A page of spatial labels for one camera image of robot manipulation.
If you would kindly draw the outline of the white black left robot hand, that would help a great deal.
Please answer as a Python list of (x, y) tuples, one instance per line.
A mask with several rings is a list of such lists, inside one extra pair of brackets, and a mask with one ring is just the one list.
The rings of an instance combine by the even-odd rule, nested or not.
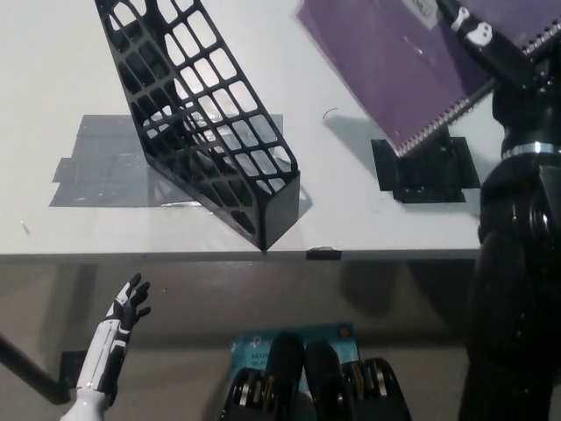
[(150, 307), (144, 306), (149, 289), (150, 283), (143, 282), (141, 274), (135, 274), (118, 292), (96, 328), (77, 389), (115, 395), (132, 330), (151, 311)]

